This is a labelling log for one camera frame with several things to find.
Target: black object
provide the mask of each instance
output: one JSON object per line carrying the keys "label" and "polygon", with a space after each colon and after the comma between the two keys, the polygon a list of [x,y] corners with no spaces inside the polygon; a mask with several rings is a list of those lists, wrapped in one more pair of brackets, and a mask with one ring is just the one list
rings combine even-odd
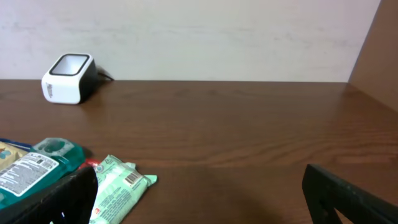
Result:
{"label": "black object", "polygon": [[398,208],[309,164],[303,178],[303,192],[314,224],[341,224],[336,210],[353,223],[398,223]]}
{"label": "black object", "polygon": [[97,189],[94,169],[85,167],[0,210],[0,224],[87,224]]}

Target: white device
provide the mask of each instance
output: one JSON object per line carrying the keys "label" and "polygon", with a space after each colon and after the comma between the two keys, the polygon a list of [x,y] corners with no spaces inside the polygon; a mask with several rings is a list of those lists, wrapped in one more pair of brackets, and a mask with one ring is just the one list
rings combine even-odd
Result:
{"label": "white device", "polygon": [[51,103],[78,104],[95,90],[98,82],[94,59],[89,54],[62,55],[43,76],[42,89]]}

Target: green and white package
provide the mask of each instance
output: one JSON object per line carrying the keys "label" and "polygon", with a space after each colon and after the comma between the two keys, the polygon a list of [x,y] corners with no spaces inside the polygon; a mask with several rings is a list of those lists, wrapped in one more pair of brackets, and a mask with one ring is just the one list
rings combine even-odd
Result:
{"label": "green and white package", "polygon": [[156,182],[156,175],[141,175],[130,162],[108,155],[97,167],[98,192],[91,212],[91,224],[118,224]]}

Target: red object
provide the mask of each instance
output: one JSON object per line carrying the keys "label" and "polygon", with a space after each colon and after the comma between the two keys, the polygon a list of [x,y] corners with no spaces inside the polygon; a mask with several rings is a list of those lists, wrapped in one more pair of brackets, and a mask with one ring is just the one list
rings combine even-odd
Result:
{"label": "red object", "polygon": [[96,159],[86,159],[85,162],[82,165],[80,165],[80,167],[78,169],[81,169],[83,167],[88,167],[88,166],[96,167],[100,163],[101,163],[101,161],[98,161]]}

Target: mouthwash bottle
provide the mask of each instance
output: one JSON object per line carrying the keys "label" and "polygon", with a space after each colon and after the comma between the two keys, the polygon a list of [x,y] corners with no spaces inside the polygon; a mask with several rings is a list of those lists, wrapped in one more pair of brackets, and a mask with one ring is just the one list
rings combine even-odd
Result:
{"label": "mouthwash bottle", "polygon": [[84,161],[79,145],[62,138],[44,139],[0,170],[0,210],[48,187]]}

